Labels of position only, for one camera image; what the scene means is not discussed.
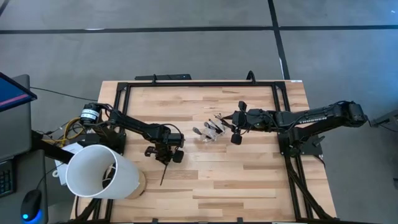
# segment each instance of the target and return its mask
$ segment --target monitor screen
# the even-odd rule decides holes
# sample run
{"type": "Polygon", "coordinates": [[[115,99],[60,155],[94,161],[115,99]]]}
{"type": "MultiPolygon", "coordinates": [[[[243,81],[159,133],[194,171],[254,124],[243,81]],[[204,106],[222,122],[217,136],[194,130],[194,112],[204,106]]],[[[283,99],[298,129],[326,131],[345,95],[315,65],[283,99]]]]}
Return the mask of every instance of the monitor screen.
{"type": "Polygon", "coordinates": [[[0,72],[0,112],[36,99],[34,93],[0,72]]]}

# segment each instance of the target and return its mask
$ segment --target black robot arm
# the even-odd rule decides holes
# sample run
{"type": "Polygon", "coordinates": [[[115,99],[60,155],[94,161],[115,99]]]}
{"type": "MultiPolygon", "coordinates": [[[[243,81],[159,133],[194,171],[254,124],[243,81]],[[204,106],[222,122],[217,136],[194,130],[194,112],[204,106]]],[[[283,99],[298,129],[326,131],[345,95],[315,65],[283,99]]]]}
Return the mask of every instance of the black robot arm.
{"type": "Polygon", "coordinates": [[[239,111],[223,118],[232,119],[233,125],[229,127],[233,131],[231,142],[240,144],[241,130],[268,131],[289,135],[290,144],[301,144],[311,136],[329,131],[331,129],[346,126],[360,127],[367,120],[359,104],[349,101],[339,101],[329,106],[312,110],[289,111],[264,111],[262,109],[250,109],[246,112],[245,102],[239,102],[239,111]],[[298,124],[313,123],[304,128],[295,127],[298,124]]]}
{"type": "Polygon", "coordinates": [[[117,133],[114,131],[115,127],[140,134],[145,140],[155,144],[155,147],[149,146],[146,149],[145,155],[155,154],[155,158],[165,165],[171,159],[174,162],[181,162],[183,158],[183,151],[178,149],[183,147],[184,135],[172,124],[147,124],[102,103],[85,105],[80,116],[80,123],[84,127],[92,128],[105,142],[117,138],[117,133]],[[107,121],[102,121],[101,110],[105,110],[105,113],[109,116],[107,121]],[[174,126],[179,133],[172,133],[167,125],[174,126]]]}

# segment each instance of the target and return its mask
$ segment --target gray floor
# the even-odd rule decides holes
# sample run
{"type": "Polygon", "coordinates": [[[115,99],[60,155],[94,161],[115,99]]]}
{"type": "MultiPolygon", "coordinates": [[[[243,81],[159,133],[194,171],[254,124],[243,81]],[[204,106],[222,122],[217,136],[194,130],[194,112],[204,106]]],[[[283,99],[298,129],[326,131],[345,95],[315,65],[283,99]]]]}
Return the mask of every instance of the gray floor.
{"type": "MultiPolygon", "coordinates": [[[[395,0],[276,0],[280,26],[398,24],[395,0]]],[[[270,26],[265,0],[11,0],[0,30],[167,26],[270,26]]],[[[360,103],[370,118],[398,107],[398,30],[281,32],[291,79],[312,108],[360,103]]],[[[272,31],[0,35],[0,71],[28,73],[32,86],[97,98],[103,80],[190,73],[194,79],[281,79],[272,31]]],[[[78,116],[84,101],[36,91],[34,129],[78,116]]],[[[325,134],[322,146],[337,214],[397,223],[398,134],[365,125],[325,134]]],[[[51,222],[69,215],[72,195],[49,178],[51,222]]]]}

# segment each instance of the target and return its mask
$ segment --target white cup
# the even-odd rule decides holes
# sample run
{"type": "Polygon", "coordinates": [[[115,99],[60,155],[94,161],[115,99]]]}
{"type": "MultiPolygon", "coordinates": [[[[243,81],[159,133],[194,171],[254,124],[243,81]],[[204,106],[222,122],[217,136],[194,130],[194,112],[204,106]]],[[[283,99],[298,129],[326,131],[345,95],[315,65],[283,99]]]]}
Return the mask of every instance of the white cup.
{"type": "Polygon", "coordinates": [[[139,186],[139,171],[128,159],[110,148],[91,145],[76,153],[67,168],[69,190],[79,197],[121,199],[139,186]],[[112,181],[103,188],[103,176],[116,163],[112,181]]]}

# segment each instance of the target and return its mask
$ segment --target wooden tabletop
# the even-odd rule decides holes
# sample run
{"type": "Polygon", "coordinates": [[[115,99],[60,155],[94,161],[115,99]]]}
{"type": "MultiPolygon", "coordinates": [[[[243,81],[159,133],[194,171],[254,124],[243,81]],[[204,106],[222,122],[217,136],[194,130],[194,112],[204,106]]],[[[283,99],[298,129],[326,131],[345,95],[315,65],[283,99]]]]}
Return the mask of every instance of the wooden tabletop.
{"type": "MultiPolygon", "coordinates": [[[[103,82],[99,102],[113,105],[116,85],[116,81],[103,82]]],[[[286,81],[286,87],[291,110],[307,110],[303,83],[286,81]]],[[[160,222],[235,222],[237,217],[245,222],[294,221],[276,133],[253,131],[237,146],[230,143],[230,131],[209,145],[192,131],[192,127],[202,128],[214,114],[232,114],[239,100],[245,101],[248,109],[275,109],[271,88],[266,86],[134,87],[127,114],[147,123],[176,125],[185,135],[185,156],[180,164],[170,163],[160,186],[164,165],[153,155],[145,157],[150,143],[128,131],[124,156],[145,173],[147,190],[134,200],[115,200],[111,221],[151,222],[158,218],[160,222]]],[[[313,156],[302,156],[302,160],[309,191],[327,213],[335,216],[323,164],[313,156]]],[[[297,192],[304,217],[302,194],[299,189],[297,192]]],[[[90,200],[79,200],[79,213],[90,200]]],[[[105,200],[100,218],[104,213],[105,200]]]]}

